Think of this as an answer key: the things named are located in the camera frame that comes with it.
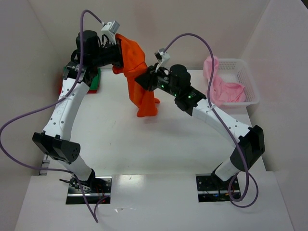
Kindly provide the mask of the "orange t shirt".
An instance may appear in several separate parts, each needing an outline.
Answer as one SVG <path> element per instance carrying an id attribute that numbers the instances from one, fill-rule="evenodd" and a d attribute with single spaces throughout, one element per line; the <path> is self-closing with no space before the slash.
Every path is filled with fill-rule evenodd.
<path id="1" fill-rule="evenodd" d="M 137 108 L 137 117 L 156 116 L 159 99 L 154 96 L 154 92 L 148 87 L 148 66 L 145 62 L 145 53 L 139 44 L 126 38 L 121 34 L 116 34 L 116 40 L 120 42 L 123 64 L 121 67 L 113 66 L 114 74 L 123 74 L 128 83 L 128 96 Z"/>

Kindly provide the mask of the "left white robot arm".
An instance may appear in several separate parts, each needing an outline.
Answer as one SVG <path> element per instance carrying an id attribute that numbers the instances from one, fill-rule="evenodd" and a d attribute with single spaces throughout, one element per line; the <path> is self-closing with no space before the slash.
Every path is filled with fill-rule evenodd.
<path id="1" fill-rule="evenodd" d="M 58 161 L 75 176 L 70 183 L 90 190 L 100 185 L 95 172 L 80 156 L 80 144 L 71 142 L 74 120 L 85 95 L 88 93 L 98 69 L 109 64 L 123 66 L 121 43 L 114 32 L 85 30 L 76 38 L 77 49 L 64 68 L 62 89 L 58 103 L 49 122 L 41 133 L 34 133 L 32 140 L 51 159 Z"/>

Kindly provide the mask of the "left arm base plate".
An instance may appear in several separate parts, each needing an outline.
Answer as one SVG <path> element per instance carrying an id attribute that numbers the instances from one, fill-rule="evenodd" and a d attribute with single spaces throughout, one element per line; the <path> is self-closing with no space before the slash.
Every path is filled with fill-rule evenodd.
<path id="1" fill-rule="evenodd" d="M 112 188 L 112 176 L 97 176 L 98 186 L 93 189 L 84 188 L 85 197 L 90 205 L 96 204 L 101 201 L 101 204 L 110 204 L 111 201 L 111 188 Z M 70 180 L 63 180 L 68 183 L 68 192 L 66 196 L 67 205 L 81 205 L 85 204 L 82 196 L 81 189 L 77 181 L 71 177 Z"/>

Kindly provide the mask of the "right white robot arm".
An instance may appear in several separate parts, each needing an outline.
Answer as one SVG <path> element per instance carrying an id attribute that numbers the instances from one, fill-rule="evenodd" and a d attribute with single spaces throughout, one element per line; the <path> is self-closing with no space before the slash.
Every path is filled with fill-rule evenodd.
<path id="1" fill-rule="evenodd" d="M 177 107 L 195 117 L 229 140 L 235 149 L 231 156 L 212 173 L 218 181 L 228 181 L 239 172 L 250 169 L 265 151 L 263 129 L 236 120 L 191 86 L 191 75 L 186 67 L 176 64 L 165 69 L 150 66 L 135 81 L 145 90 L 162 91 L 174 96 Z"/>

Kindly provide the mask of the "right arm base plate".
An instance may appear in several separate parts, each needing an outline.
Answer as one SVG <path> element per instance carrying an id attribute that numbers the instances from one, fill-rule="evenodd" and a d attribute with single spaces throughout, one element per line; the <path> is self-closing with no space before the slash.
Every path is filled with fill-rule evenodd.
<path id="1" fill-rule="evenodd" d="M 229 180 L 221 181 L 211 174 L 196 174 L 198 201 L 200 203 L 230 201 L 229 183 Z"/>

